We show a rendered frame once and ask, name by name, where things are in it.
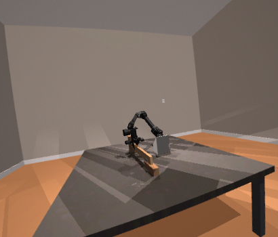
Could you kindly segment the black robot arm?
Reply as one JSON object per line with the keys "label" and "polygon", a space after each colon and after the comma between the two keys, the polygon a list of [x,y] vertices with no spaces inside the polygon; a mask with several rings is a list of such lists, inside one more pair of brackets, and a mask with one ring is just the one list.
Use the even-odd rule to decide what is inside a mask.
{"label": "black robot arm", "polygon": [[[140,111],[135,113],[133,119],[129,122],[127,129],[123,129],[123,135],[135,135],[136,134],[136,130],[137,127],[134,127],[134,123],[136,121],[137,118],[142,118],[146,121],[146,123],[149,125],[149,127],[151,128],[151,132],[156,136],[156,137],[160,137],[163,136],[163,131],[161,129],[159,129],[157,126],[154,126],[154,124],[151,122],[151,120],[147,117],[147,113],[145,111]],[[134,128],[133,128],[134,127]],[[134,143],[139,143],[139,141],[141,141],[140,137],[136,136],[134,138],[132,138],[132,141]]]}

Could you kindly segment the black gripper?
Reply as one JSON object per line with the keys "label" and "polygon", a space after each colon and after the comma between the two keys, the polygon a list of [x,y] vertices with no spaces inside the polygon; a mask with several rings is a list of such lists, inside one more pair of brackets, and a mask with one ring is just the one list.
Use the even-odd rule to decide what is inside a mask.
{"label": "black gripper", "polygon": [[[131,135],[131,138],[134,138],[134,137],[136,137],[137,136],[137,134],[135,134],[135,135]],[[141,139],[141,142],[143,142],[144,141],[144,138],[140,138]],[[131,140],[131,141],[129,141],[129,140],[127,140],[127,141],[125,141],[125,144],[126,145],[128,145],[128,144],[131,144],[132,146],[133,146],[133,148],[135,149],[135,147],[134,147],[134,142]]]}

